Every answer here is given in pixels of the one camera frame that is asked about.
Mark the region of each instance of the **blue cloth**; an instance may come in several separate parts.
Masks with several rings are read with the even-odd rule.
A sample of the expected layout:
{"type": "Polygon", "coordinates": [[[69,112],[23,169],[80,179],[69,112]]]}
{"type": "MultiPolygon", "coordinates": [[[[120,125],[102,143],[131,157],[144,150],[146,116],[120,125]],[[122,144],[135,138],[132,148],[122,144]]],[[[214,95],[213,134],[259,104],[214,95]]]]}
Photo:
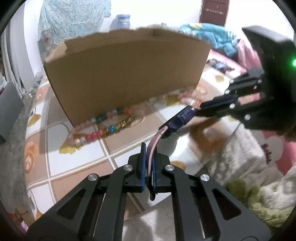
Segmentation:
{"type": "Polygon", "coordinates": [[[184,24],[179,28],[179,32],[204,40],[212,46],[212,49],[223,49],[227,57],[232,57],[237,53],[237,38],[231,31],[225,27],[217,26],[210,23],[199,23],[193,27],[184,24]]]}
{"type": "Polygon", "coordinates": [[[111,0],[44,0],[38,25],[39,39],[51,29],[54,45],[99,31],[111,15],[111,0]]]}

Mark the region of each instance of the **red bead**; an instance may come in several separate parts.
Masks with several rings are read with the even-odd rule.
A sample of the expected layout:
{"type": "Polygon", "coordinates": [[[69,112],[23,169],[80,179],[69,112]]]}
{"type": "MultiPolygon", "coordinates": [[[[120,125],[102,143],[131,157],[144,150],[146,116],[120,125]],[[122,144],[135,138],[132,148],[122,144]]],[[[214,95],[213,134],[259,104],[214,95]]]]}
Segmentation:
{"type": "Polygon", "coordinates": [[[124,108],[123,108],[123,113],[124,113],[124,114],[128,114],[128,111],[129,111],[129,108],[128,108],[128,107],[124,107],[124,108]]]}
{"type": "Polygon", "coordinates": [[[92,142],[92,136],[91,135],[86,135],[85,139],[88,143],[92,142]]]}
{"type": "Polygon", "coordinates": [[[102,130],[99,130],[99,131],[98,131],[98,136],[99,136],[99,137],[103,137],[103,136],[104,136],[104,132],[103,132],[102,130]]]}
{"type": "Polygon", "coordinates": [[[92,137],[93,141],[95,141],[96,139],[98,139],[98,136],[97,136],[97,133],[96,132],[93,132],[91,134],[91,137],[92,137]]]}

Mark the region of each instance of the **light blue floral curtain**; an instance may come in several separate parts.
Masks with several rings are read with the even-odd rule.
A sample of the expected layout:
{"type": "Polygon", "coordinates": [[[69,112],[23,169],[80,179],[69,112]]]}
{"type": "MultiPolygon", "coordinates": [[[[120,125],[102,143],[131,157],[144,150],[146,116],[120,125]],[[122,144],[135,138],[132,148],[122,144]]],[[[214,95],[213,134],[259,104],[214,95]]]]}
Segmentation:
{"type": "Polygon", "coordinates": [[[53,38],[55,46],[67,39],[98,32],[104,18],[110,15],[111,0],[44,0],[39,39],[48,42],[45,36],[50,33],[49,39],[53,38]]]}

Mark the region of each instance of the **pink strap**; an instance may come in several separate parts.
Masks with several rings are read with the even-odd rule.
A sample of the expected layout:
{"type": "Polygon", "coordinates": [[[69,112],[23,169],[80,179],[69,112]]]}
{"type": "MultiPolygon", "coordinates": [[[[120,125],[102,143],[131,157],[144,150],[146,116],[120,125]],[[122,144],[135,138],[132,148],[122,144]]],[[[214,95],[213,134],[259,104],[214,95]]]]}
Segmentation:
{"type": "Polygon", "coordinates": [[[166,132],[166,130],[168,129],[167,126],[163,127],[161,130],[159,130],[155,136],[151,139],[148,147],[147,147],[147,151],[146,151],[146,161],[148,160],[148,172],[146,173],[146,176],[151,176],[151,167],[152,167],[152,157],[153,157],[153,153],[154,150],[156,148],[156,145],[158,143],[158,141],[160,140],[161,136],[166,132]]]}

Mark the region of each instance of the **water bottle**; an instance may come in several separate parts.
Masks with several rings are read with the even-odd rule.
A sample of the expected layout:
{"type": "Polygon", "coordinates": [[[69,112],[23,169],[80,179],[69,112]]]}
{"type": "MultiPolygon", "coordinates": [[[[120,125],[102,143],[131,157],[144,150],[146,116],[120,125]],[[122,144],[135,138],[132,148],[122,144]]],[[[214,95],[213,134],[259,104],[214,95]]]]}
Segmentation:
{"type": "Polygon", "coordinates": [[[116,18],[112,21],[109,31],[121,28],[129,29],[131,27],[130,17],[131,16],[128,14],[117,15],[116,18]]]}

